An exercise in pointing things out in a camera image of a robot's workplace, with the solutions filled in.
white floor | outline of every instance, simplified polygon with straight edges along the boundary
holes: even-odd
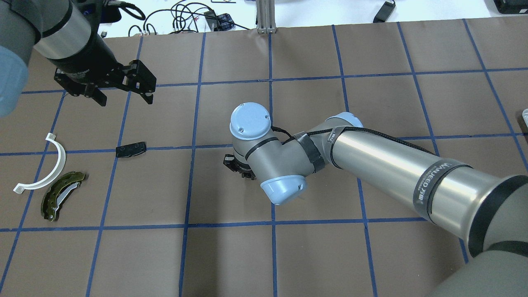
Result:
[[[127,0],[141,8],[146,15],[159,9],[171,8],[177,0]],[[235,3],[211,3],[217,14],[229,13],[233,21],[248,28],[255,28],[256,8],[254,1],[231,0]],[[340,24],[372,23],[384,0],[276,0],[277,27],[305,27]],[[452,20],[457,18],[479,18],[505,16],[500,14],[493,0],[396,0],[396,9],[389,22]],[[159,34],[173,31],[170,12],[159,12],[148,19]],[[99,33],[107,31],[107,37],[127,36],[132,25],[143,27],[143,21],[122,13],[122,20],[114,24],[102,24]],[[200,32],[209,31],[202,16],[198,20]]]

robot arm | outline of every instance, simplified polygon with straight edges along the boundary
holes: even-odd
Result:
[[[464,239],[474,259],[433,296],[528,296],[528,177],[500,179],[440,158],[362,128],[350,113],[281,144],[268,111],[245,103],[234,110],[230,130],[234,153],[224,164],[259,179],[276,205],[299,196],[306,176],[332,164]]]
[[[106,105],[99,87],[140,94],[152,104],[156,77],[139,60],[120,64],[97,34],[121,19],[126,3],[108,0],[0,0],[0,116],[9,114],[27,82],[34,47],[55,66],[54,79],[73,96]]]

blue joint cap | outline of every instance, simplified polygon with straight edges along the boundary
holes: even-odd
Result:
[[[261,183],[260,187],[268,195],[271,203],[281,205],[301,195],[308,185],[302,175],[285,175],[267,180]]]
[[[347,122],[349,122],[352,126],[354,127],[359,127],[359,128],[363,128],[363,124],[361,124],[361,121],[360,119],[358,119],[357,117],[355,117],[353,114],[351,113],[348,113],[348,112],[342,112],[338,115],[335,115],[335,116],[332,116],[332,117],[329,117],[328,119],[326,120],[329,120],[331,118],[340,118],[340,119],[343,119]]]
[[[10,114],[27,83],[27,66],[14,52],[0,46],[0,117]]]
[[[271,128],[268,110],[254,102],[237,106],[231,114],[229,130],[240,140],[255,140],[263,137]]]

